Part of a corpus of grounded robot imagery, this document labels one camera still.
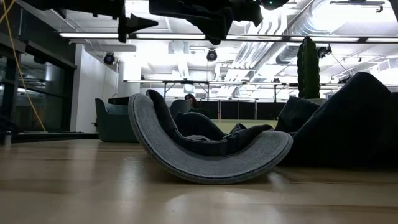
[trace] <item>green cactus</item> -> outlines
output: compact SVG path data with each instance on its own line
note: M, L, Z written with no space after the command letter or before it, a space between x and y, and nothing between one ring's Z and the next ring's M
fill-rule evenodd
M320 76L318 50L310 37L304 38L300 46L297 55L297 66L299 97L306 99L319 98Z

